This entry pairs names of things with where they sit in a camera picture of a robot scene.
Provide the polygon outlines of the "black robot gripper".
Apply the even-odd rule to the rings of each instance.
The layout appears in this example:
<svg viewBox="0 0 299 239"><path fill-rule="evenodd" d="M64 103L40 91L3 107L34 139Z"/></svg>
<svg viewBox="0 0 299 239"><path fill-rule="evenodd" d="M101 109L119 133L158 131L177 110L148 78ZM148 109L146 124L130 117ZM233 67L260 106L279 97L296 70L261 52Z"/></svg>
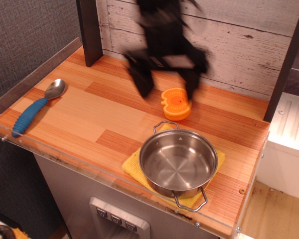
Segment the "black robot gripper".
<svg viewBox="0 0 299 239"><path fill-rule="evenodd" d="M138 24L143 28L147 48L127 51L124 56L129 61L129 73L142 98L147 98L154 82L151 70L155 69L152 58L185 55L200 72L208 71L205 52L195 48L183 35L180 1L178 0L138 0L140 17ZM192 100L194 91L199 87L200 72L184 71L186 92Z"/></svg>

